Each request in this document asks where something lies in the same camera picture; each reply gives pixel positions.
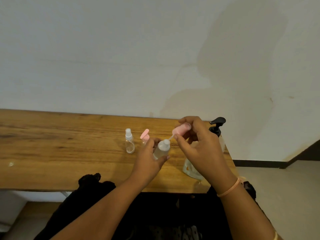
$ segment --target floor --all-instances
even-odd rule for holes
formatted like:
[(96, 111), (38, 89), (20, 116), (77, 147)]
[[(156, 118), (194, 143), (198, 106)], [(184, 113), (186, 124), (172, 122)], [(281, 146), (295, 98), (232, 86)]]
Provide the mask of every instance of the floor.
[(320, 161), (237, 169), (256, 189), (258, 204), (283, 239), (320, 239)]

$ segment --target pink pump dispenser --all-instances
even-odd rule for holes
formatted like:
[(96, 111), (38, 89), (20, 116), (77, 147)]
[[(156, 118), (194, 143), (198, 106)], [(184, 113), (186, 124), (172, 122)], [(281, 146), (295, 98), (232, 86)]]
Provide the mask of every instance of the pink pump dispenser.
[(147, 141), (150, 139), (148, 135), (149, 129), (145, 129), (145, 131), (141, 134), (140, 139), (142, 140), (142, 144), (145, 145)]
[(190, 130), (191, 130), (191, 125), (189, 123), (183, 123), (182, 125), (172, 130), (172, 136), (169, 138), (169, 140), (171, 140), (175, 134), (183, 136), (186, 132)]

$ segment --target black pump head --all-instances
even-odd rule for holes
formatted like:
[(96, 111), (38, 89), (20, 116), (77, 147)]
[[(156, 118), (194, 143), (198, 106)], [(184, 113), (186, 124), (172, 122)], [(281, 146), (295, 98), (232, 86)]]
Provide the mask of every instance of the black pump head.
[(221, 130), (219, 129), (220, 126), (222, 126), (226, 122), (226, 119), (223, 117), (218, 117), (215, 120), (211, 121), (210, 124), (216, 124), (216, 126), (212, 126), (209, 128), (209, 130), (212, 133), (215, 133), (218, 137), (221, 135)]

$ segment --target orange thread bracelet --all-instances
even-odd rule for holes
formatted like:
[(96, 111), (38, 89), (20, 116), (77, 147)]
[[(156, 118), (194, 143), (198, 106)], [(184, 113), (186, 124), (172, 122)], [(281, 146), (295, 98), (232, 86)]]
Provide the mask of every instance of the orange thread bracelet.
[(229, 193), (238, 185), (239, 182), (240, 182), (240, 178), (238, 177), (237, 181), (234, 183), (234, 185), (233, 185), (230, 189), (228, 189), (226, 192), (224, 192), (224, 193), (222, 193), (222, 194), (217, 194), (217, 196), (218, 196), (219, 198), (221, 198), (221, 197), (229, 194)]

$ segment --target pink spray nozzle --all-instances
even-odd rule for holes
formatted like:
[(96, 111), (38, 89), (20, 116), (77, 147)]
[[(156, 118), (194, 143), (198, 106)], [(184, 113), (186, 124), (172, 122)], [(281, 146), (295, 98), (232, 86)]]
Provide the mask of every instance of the pink spray nozzle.
[(172, 135), (178, 134), (183, 136), (187, 131), (190, 131), (190, 130), (191, 130), (191, 125), (189, 123), (183, 123), (182, 125), (172, 130)]
[(141, 134), (140, 139), (142, 139), (142, 141), (144, 141), (144, 142), (147, 142), (150, 138), (148, 133), (149, 133), (149, 130), (145, 129), (145, 131)]

